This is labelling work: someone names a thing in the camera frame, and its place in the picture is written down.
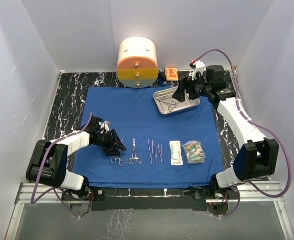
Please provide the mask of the aluminium frame rail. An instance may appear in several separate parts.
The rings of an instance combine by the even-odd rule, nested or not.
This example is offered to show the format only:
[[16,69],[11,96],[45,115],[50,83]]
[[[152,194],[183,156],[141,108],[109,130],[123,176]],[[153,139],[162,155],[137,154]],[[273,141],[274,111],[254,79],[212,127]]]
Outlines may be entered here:
[[19,186],[7,240],[293,240],[285,201],[249,184],[214,199],[181,189],[95,191],[75,199],[41,185]]

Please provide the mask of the remaining ring-handled clamp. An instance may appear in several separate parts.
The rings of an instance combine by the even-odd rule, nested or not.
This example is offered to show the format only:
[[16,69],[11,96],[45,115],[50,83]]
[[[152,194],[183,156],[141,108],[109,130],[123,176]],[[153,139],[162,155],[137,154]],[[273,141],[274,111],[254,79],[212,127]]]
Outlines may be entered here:
[[112,156],[110,161],[115,164],[118,162],[118,164],[122,167],[125,165],[125,161],[121,159],[121,149],[118,150],[118,153],[116,156]]

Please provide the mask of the green clear supply packet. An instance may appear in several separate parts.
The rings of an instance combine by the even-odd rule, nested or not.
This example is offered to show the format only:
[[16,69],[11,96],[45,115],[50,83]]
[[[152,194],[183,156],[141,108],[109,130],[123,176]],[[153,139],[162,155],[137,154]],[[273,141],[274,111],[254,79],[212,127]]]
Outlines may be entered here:
[[200,148],[198,143],[184,144],[183,149],[188,163],[194,163],[200,158]]

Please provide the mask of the small orange spiral notebook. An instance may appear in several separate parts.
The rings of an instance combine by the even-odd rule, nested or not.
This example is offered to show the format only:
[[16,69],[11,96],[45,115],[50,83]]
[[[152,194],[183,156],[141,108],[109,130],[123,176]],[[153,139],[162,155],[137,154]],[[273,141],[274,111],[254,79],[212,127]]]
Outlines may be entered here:
[[178,81],[178,71],[174,67],[166,67],[164,68],[164,74],[167,81]]

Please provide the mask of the steel forceps ring handles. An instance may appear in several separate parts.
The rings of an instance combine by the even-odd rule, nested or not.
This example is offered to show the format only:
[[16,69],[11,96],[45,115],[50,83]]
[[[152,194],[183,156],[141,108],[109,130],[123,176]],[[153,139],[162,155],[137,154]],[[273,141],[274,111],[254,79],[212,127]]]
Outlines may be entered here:
[[129,165],[132,165],[134,162],[137,162],[138,164],[142,163],[142,158],[140,158],[136,155],[135,138],[133,138],[132,156],[127,159],[127,163]]

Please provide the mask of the blue surgical cloth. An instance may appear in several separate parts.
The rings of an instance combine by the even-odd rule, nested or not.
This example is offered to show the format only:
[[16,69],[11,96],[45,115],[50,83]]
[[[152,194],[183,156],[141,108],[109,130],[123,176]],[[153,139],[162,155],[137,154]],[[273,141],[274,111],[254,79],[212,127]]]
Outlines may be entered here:
[[[212,175],[223,171],[223,158],[212,106],[205,97],[191,110],[163,116],[153,94],[156,88],[91,87],[88,90],[82,123],[90,114],[110,122],[132,156],[133,138],[136,154],[142,163],[120,166],[112,163],[102,148],[90,145],[75,154],[73,172],[89,179],[92,187],[164,189],[206,185]],[[153,165],[148,140],[153,140]],[[199,141],[205,152],[203,163],[174,166],[170,162],[169,141]],[[158,152],[155,165],[154,145],[162,145],[162,162]]]

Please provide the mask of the steel tweezers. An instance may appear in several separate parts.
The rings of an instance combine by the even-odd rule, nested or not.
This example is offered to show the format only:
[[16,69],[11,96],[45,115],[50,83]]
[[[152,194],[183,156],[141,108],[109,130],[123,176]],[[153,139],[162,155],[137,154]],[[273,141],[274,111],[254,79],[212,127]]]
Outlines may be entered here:
[[157,158],[158,158],[158,146],[157,146],[157,144],[154,145],[154,155],[155,155],[155,165],[157,165]]
[[160,156],[160,161],[162,162],[162,145],[161,144],[158,145],[158,152]]

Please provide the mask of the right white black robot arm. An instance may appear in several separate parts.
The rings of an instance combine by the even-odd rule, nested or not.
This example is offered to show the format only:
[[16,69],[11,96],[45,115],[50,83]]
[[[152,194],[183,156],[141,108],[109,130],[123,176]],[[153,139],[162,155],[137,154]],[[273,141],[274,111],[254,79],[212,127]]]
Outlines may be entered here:
[[268,139],[243,117],[243,111],[237,108],[239,100],[235,91],[226,86],[224,72],[221,65],[210,65],[206,68],[205,77],[196,72],[181,79],[172,95],[181,103],[185,100],[185,94],[189,95],[190,100],[206,97],[227,121],[238,141],[240,150],[233,165],[212,175],[209,191],[217,199],[222,198],[231,186],[272,175],[279,153],[278,142]]

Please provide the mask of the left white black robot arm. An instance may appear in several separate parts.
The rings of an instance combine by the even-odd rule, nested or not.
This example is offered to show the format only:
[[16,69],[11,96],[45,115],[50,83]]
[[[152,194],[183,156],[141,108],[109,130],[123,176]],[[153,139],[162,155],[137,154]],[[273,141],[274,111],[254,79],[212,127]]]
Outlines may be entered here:
[[26,170],[26,179],[35,185],[67,190],[80,200],[86,199],[90,194],[89,180],[69,171],[67,160],[76,151],[90,145],[102,147],[103,153],[111,157],[126,150],[116,130],[110,129],[107,121],[90,115],[84,126],[68,135],[38,140]]

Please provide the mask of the long white green pouch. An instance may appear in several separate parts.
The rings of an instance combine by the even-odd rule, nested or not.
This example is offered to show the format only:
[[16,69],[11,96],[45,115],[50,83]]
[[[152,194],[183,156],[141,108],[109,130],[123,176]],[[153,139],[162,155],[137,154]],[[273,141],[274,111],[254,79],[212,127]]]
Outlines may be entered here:
[[169,141],[170,146],[170,162],[173,166],[182,166],[183,159],[181,153],[181,143],[178,140]]

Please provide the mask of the blue black clip tool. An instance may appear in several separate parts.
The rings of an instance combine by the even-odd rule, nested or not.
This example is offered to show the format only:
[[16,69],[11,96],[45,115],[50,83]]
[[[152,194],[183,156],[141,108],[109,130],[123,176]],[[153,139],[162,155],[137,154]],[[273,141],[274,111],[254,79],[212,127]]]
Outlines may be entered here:
[[160,85],[166,86],[167,85],[167,77],[163,71],[158,72],[157,81]]

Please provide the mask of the steel instrument tray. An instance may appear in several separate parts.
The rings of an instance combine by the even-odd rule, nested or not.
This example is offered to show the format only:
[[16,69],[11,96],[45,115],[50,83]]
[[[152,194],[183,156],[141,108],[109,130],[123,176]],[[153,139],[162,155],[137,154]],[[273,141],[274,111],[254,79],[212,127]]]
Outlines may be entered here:
[[[163,116],[169,116],[169,115],[177,114],[180,112],[185,112],[185,111],[188,111],[188,110],[195,108],[197,105],[200,104],[199,98],[191,100],[189,98],[188,93],[185,93],[185,101],[184,102],[179,102],[179,101],[173,99],[172,95],[176,91],[176,89],[177,89],[177,86],[176,87],[168,87],[164,90],[157,91],[153,94],[153,99],[155,101],[155,104],[156,104],[160,114],[162,114]],[[176,108],[174,108],[173,110],[167,110],[168,106],[159,102],[158,100],[163,100],[166,102],[175,101],[178,104],[177,104]]]

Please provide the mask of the white blue supply packet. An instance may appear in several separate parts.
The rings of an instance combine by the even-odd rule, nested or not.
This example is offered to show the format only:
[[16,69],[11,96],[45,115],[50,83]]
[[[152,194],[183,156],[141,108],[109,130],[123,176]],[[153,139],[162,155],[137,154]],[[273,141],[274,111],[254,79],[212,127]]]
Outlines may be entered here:
[[189,162],[202,161],[206,158],[205,152],[199,141],[190,140],[182,145],[186,159]]

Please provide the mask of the round three-drawer storage box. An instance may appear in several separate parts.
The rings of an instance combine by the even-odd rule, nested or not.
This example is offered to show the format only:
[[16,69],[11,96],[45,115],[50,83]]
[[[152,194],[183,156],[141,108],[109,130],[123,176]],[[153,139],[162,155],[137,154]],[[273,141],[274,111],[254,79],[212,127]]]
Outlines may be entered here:
[[148,38],[133,36],[119,45],[116,75],[129,88],[146,88],[158,77],[155,44]]

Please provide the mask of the long serrated steel forceps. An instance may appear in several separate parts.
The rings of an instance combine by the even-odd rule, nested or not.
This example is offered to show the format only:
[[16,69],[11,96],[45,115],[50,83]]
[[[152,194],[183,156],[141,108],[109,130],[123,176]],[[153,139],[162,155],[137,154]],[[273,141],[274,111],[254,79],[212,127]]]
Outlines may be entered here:
[[153,140],[148,140],[148,149],[149,149],[149,156],[150,156],[150,163],[153,165]]

